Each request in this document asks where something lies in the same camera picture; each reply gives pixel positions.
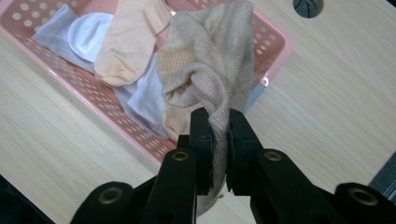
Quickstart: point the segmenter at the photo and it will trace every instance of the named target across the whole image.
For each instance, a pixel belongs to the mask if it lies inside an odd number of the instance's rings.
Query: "white round object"
[[[68,33],[70,48],[79,57],[94,63],[112,19],[111,14],[93,12],[73,21]]]

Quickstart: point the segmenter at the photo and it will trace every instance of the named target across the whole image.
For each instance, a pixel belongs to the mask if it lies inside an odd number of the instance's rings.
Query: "plastic basket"
[[[167,0],[166,4],[178,12],[198,10],[222,2],[231,1]],[[91,73],[65,61],[31,39],[40,25],[48,21],[62,4],[68,4],[79,16],[95,11],[113,14],[117,7],[117,1],[108,0],[1,0],[0,31],[47,69],[52,76],[137,147],[141,153],[149,156],[156,164],[161,164],[163,156],[175,148],[175,143],[156,139],[147,133],[125,115],[110,88],[97,82]],[[292,44],[289,36],[257,9],[254,10],[252,27],[255,81],[266,87],[289,58]],[[165,38],[166,31],[159,34],[156,49],[161,46]]]

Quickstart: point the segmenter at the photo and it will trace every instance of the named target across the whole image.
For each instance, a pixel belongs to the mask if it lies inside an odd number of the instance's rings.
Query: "table surface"
[[[396,10],[385,0],[325,1],[314,19],[292,1],[253,0],[294,42],[247,119],[330,192],[367,185],[396,149]],[[108,181],[137,186],[158,168],[0,35],[0,173],[56,223]],[[225,193],[198,223],[254,223]]]

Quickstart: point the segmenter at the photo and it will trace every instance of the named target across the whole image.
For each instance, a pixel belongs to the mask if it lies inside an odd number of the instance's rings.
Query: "beige sock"
[[[168,136],[176,142],[180,134],[189,134],[191,112],[201,107],[204,107],[201,103],[187,108],[167,104],[163,118],[163,127]]]
[[[96,79],[109,86],[139,79],[149,64],[155,35],[171,19],[164,0],[119,0],[95,60]]]
[[[165,102],[179,107],[201,102],[217,140],[214,187],[207,196],[198,197],[198,216],[213,206],[224,184],[230,107],[244,112],[252,88],[252,11],[250,2],[237,1],[177,13],[158,53],[157,73]],[[190,114],[190,110],[186,108],[184,113]],[[170,115],[165,119],[170,127],[179,127],[184,121]]]

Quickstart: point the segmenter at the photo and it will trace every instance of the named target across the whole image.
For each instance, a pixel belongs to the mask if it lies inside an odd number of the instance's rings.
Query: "white sock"
[[[63,4],[52,18],[37,30],[32,39],[46,46],[70,63],[93,73],[93,63],[80,58],[70,49],[69,27],[77,18],[78,16],[73,12],[73,9],[67,4]]]
[[[69,28],[70,48],[81,58],[94,63],[113,15],[93,12],[73,21]]]
[[[157,138],[166,139],[163,127],[165,101],[163,85],[156,72],[157,53],[151,57],[143,76],[136,82],[114,88],[125,113],[135,123]]]

